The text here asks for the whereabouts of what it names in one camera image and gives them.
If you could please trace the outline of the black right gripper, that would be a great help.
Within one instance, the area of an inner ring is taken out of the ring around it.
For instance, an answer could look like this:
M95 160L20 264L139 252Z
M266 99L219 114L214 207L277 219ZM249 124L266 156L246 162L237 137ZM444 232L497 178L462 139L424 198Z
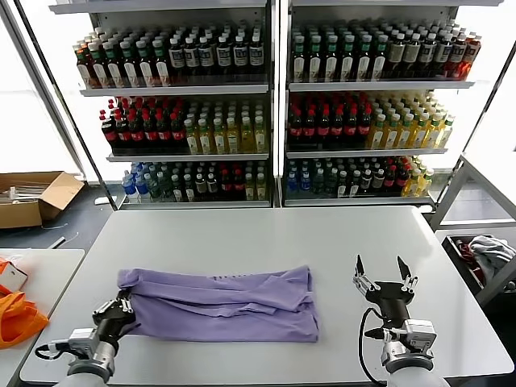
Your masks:
M410 318L407 306L414 298L418 276L410 271L409 265L400 257L397 264L402 284L396 282L371 281L365 274L360 254L356 257L355 274L352 278L356 288L365 294L365 299L380 308L381 316L387 323L404 323Z

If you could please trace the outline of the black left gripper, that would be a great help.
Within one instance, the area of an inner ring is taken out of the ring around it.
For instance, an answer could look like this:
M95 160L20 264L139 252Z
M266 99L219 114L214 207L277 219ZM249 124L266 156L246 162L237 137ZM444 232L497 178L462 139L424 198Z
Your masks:
M118 341L128 327L135 323L135 312L131 306L131 293L120 291L119 298L109 300L93 312L93 321L101 341Z

